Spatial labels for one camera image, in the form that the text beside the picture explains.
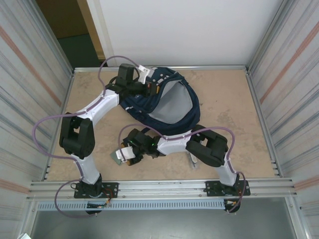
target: purple cable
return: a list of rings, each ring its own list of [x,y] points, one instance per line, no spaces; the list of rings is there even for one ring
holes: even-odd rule
[[[67,185],[67,184],[69,184],[69,183],[72,183],[72,182],[79,182],[79,181],[83,178],[83,171],[82,171],[82,169],[81,169],[80,164],[76,161],[76,159],[74,159],[74,158],[72,158],[72,157],[58,156],[58,155],[54,155],[54,154],[51,154],[51,153],[46,152],[46,151],[39,145],[39,143],[38,143],[38,141],[37,141],[37,139],[36,139],[36,135],[35,135],[36,128],[39,126],[39,124],[41,124],[42,122],[44,122],[44,121],[46,121],[46,120],[48,120],[48,119],[50,120],[50,119],[55,119],[55,118],[74,117],[74,116],[83,115],[83,114],[85,114],[87,111],[89,111],[90,109],[94,108],[97,104],[99,104],[99,103],[101,102],[101,100],[103,99],[103,97],[105,96],[105,93],[106,93],[105,84],[104,84],[104,82],[103,82],[102,79],[101,79],[101,71],[102,71],[102,68],[103,68],[103,66],[105,65],[105,63],[106,63],[108,60],[113,59],[113,58],[116,58],[116,57],[118,57],[118,58],[124,58],[124,59],[126,59],[126,60],[132,62],[135,66],[137,66],[137,64],[136,64],[134,61],[132,61],[130,58],[125,57],[125,56],[119,56],[119,55],[117,55],[117,56],[108,57],[108,58],[105,59],[105,61],[101,64],[101,66],[100,66],[100,68],[99,68],[99,71],[98,71],[98,79],[99,79],[99,81],[101,82],[102,87],[103,87],[103,96],[100,97],[99,100],[97,100],[97,101],[96,101],[92,106],[90,106],[86,111],[82,111],[82,112],[78,112],[78,113],[74,113],[74,114],[64,114],[64,115],[55,115],[55,116],[47,116],[47,117],[44,117],[44,118],[40,119],[37,123],[35,123],[35,125],[34,125],[33,128],[32,128],[32,138],[33,138],[34,144],[35,144],[35,146],[38,148],[38,150],[39,150],[41,153],[43,153],[43,154],[46,155],[46,156],[52,157],[52,158],[71,159],[71,160],[73,160],[73,161],[76,163],[76,165],[77,165],[77,167],[78,167],[78,169],[79,169],[79,171],[80,171],[81,178],[64,183],[64,184],[56,191],[55,197],[54,197],[54,205],[55,205],[57,211],[60,212],[61,214],[65,215],[66,217],[69,217],[69,218],[87,218],[87,217],[93,216],[93,215],[85,215],[85,216],[72,216],[72,215],[68,215],[68,214],[62,212],[62,211],[59,209],[59,207],[58,207],[58,205],[57,205],[57,201],[56,201],[56,200],[57,200],[57,197],[58,197],[58,193],[60,192],[60,190],[61,190],[65,185]]]
[[[227,212],[230,213],[230,212],[232,212],[236,207],[238,207],[238,205],[239,205],[240,202],[242,201],[242,198],[243,198],[243,196],[244,196],[244,192],[245,192],[245,189],[246,189],[246,178],[245,178],[245,175],[244,175],[243,172],[240,172],[240,171],[236,172],[236,171],[233,169],[233,167],[232,167],[232,165],[231,165],[231,163],[230,163],[230,160],[229,160],[229,155],[230,155],[230,153],[231,153],[231,151],[233,150],[233,147],[234,147],[234,145],[235,145],[235,134],[233,133],[233,131],[231,131],[230,129],[225,128],[225,127],[219,127],[219,126],[217,126],[217,127],[202,128],[202,129],[196,130],[196,131],[194,131],[194,132],[191,132],[191,133],[189,133],[189,134],[186,134],[186,135],[184,135],[184,136],[179,136],[179,137],[175,137],[175,138],[166,138],[164,135],[162,135],[162,134],[161,134],[160,132],[158,132],[156,129],[154,129],[154,128],[152,128],[152,127],[149,127],[149,126],[147,126],[147,125],[144,125],[144,124],[142,124],[142,123],[129,124],[129,125],[125,126],[124,128],[122,128],[122,129],[120,130],[119,137],[118,137],[118,147],[119,147],[119,149],[120,149],[120,153],[121,153],[121,156],[123,157],[123,160],[125,160],[125,157],[124,157],[124,154],[123,154],[122,148],[121,148],[121,135],[122,135],[122,132],[123,132],[126,128],[132,127],[132,126],[142,126],[142,127],[145,127],[145,128],[149,128],[150,130],[154,131],[155,133],[157,133],[159,136],[161,136],[162,138],[164,138],[164,139],[167,140],[167,141],[183,139],[183,138],[186,138],[186,137],[190,137],[190,136],[192,136],[192,135],[194,135],[194,134],[201,133],[201,132],[208,131],[208,130],[221,129],[221,130],[225,130],[225,131],[229,132],[229,133],[231,134],[231,137],[232,137],[232,142],[231,142],[230,148],[229,148],[229,150],[228,150],[228,152],[227,152],[227,154],[226,154],[227,164],[228,164],[229,169],[230,169],[230,171],[231,171],[232,173],[236,173],[236,174],[239,174],[239,175],[241,174],[241,175],[243,176],[244,187],[243,187],[243,192],[242,192],[242,194],[240,195],[240,197],[239,197],[239,199],[238,199],[238,202],[237,202],[230,210],[228,210]]]

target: purple wire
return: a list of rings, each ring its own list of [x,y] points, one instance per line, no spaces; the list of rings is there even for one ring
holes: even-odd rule
[[[244,180],[244,187],[243,187],[243,192],[242,194],[240,195],[239,199],[238,199],[238,202],[230,209],[228,210],[227,212],[230,213],[232,212],[236,207],[239,206],[240,202],[242,201],[242,198],[244,196],[244,192],[245,192],[245,189],[246,189],[246,178],[245,178],[245,175],[243,172],[236,172],[231,163],[230,163],[230,160],[229,160],[229,155],[231,153],[231,151],[233,150],[233,147],[235,145],[235,134],[233,133],[233,131],[231,131],[230,129],[228,128],[225,128],[225,127],[219,127],[219,126],[216,126],[216,127],[208,127],[208,128],[202,128],[202,129],[199,129],[199,130],[196,130],[194,132],[191,132],[189,134],[186,134],[184,136],[179,136],[179,137],[175,137],[175,138],[168,138],[168,137],[165,137],[163,134],[161,134],[160,132],[158,132],[156,129],[152,128],[152,127],[149,127],[147,125],[144,125],[142,123],[133,123],[133,124],[129,124],[125,127],[123,127],[121,130],[120,130],[120,133],[119,133],[119,137],[118,137],[118,147],[119,147],[119,150],[120,150],[120,153],[121,153],[121,156],[123,157],[123,160],[125,160],[125,157],[124,157],[124,154],[122,152],[122,148],[121,148],[121,135],[122,135],[122,132],[128,128],[128,127],[132,127],[132,126],[142,126],[142,127],[145,127],[145,128],[149,128],[150,130],[154,131],[155,133],[157,133],[159,136],[161,136],[162,138],[164,138],[165,140],[167,141],[171,141],[171,140],[179,140],[179,139],[183,139],[183,138],[186,138],[186,137],[190,137],[194,134],[197,134],[197,133],[201,133],[201,132],[204,132],[204,131],[208,131],[208,130],[216,130],[216,129],[221,129],[221,130],[225,130],[227,132],[229,132],[231,134],[231,137],[232,137],[232,142],[231,142],[231,145],[230,145],[230,148],[226,154],[226,159],[227,159],[227,164],[229,166],[229,169],[232,173],[236,173],[238,175],[242,175],[243,176],[243,180]]]
[[[137,64],[136,64],[134,61],[132,61],[130,58],[125,57],[125,56],[119,56],[119,55],[117,55],[117,56],[108,57],[108,58],[105,59],[105,61],[101,64],[101,66],[100,66],[100,68],[99,68],[99,71],[98,71],[98,79],[99,79],[99,81],[101,82],[102,87],[103,87],[103,96],[101,96],[101,97],[100,97],[92,106],[90,106],[86,111],[82,111],[82,112],[78,112],[78,113],[74,113],[74,114],[64,114],[64,115],[47,116],[47,117],[44,117],[44,118],[40,119],[37,123],[34,124],[34,126],[33,126],[33,128],[32,128],[32,138],[33,138],[33,142],[34,142],[35,146],[38,148],[38,150],[39,150],[42,154],[44,154],[44,155],[46,155],[46,156],[49,156],[49,157],[52,157],[52,158],[71,159],[71,160],[73,160],[73,161],[76,163],[76,165],[77,165],[77,167],[78,167],[78,169],[79,169],[79,171],[80,171],[81,178],[80,178],[80,179],[71,180],[71,181],[68,181],[68,182],[64,183],[64,184],[56,191],[55,197],[54,197],[54,205],[55,205],[57,211],[60,212],[61,214],[65,215],[66,217],[69,217],[69,218],[87,218],[87,217],[93,216],[93,215],[85,215],[85,216],[72,216],[72,215],[68,215],[68,214],[62,212],[62,211],[59,209],[58,204],[57,204],[57,201],[56,201],[56,200],[57,200],[57,197],[58,197],[58,193],[60,192],[60,190],[61,190],[65,185],[67,185],[67,184],[69,184],[69,183],[72,183],[72,182],[79,182],[79,181],[83,178],[83,170],[82,170],[82,168],[81,168],[79,162],[77,162],[75,158],[67,157],[67,156],[58,156],[58,155],[54,155],[54,154],[51,154],[51,153],[46,152],[46,151],[40,146],[40,144],[38,143],[38,141],[37,141],[37,139],[36,139],[36,135],[35,135],[35,133],[36,133],[36,128],[39,126],[39,124],[41,124],[42,122],[44,122],[44,121],[46,121],[46,120],[48,120],[48,119],[50,120],[50,119],[55,119],[55,118],[80,116],[80,115],[85,114],[85,113],[86,113],[87,111],[89,111],[90,109],[94,108],[96,105],[98,105],[98,104],[101,102],[101,100],[104,98],[105,93],[106,93],[105,84],[104,84],[104,82],[103,82],[102,79],[101,79],[101,71],[102,71],[102,68],[103,68],[103,66],[105,65],[105,63],[106,63],[108,60],[111,60],[111,59],[116,58],[116,57],[118,57],[118,58],[124,58],[124,59],[126,59],[126,60],[132,62],[135,66],[137,66]]]

